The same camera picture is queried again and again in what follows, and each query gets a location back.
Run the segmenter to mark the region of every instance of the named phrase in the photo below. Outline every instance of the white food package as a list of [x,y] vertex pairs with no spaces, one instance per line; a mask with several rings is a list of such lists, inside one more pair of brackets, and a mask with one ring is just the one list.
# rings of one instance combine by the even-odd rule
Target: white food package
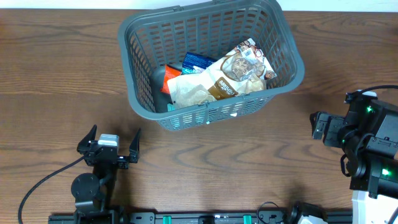
[[[202,73],[180,75],[168,80],[167,85],[175,109],[265,90],[266,79],[277,75],[262,50],[257,49],[255,44],[250,38],[240,43]],[[249,70],[246,67],[233,69],[234,65],[238,64],[234,63],[242,61],[242,58],[256,69]]]

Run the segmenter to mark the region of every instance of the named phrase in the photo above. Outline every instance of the brown label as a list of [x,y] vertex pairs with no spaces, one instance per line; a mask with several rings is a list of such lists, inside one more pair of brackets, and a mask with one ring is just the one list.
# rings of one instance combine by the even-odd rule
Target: brown label
[[208,89],[208,91],[214,96],[214,98],[216,98],[216,100],[230,98],[238,94],[238,92],[232,88],[224,77],[219,78],[217,82]]

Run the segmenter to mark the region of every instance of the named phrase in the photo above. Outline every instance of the white backdrop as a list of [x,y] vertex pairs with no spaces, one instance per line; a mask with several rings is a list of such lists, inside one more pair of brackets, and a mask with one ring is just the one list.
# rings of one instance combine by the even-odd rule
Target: white backdrop
[[[0,8],[158,9],[209,0],[0,0]],[[398,0],[277,0],[285,11],[398,12]]]

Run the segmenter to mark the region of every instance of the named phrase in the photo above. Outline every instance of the laundry basket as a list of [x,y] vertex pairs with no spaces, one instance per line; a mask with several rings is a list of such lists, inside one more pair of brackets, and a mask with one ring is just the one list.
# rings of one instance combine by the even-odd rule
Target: laundry basket
[[[278,75],[267,81],[266,90],[167,111],[171,99],[160,91],[165,65],[181,67],[187,52],[218,60],[250,37]],[[144,11],[121,24],[118,39],[131,107],[168,130],[253,113],[304,78],[303,61],[276,0],[212,1]]]

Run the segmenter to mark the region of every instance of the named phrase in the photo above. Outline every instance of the wooden surface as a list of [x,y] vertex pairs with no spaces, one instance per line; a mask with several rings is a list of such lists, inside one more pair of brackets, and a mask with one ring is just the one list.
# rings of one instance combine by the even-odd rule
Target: wooden surface
[[[341,149],[311,139],[309,114],[344,114],[346,91],[398,84],[398,14],[286,12],[305,62],[303,83],[258,113],[179,132],[131,109],[116,33],[134,11],[0,10],[0,220],[16,223],[26,192],[80,155],[98,125],[121,137],[142,128],[141,158],[119,171],[113,203],[160,212],[254,210],[271,200],[350,208]],[[391,103],[397,92],[379,91]],[[26,223],[71,213],[84,162],[42,184]]]

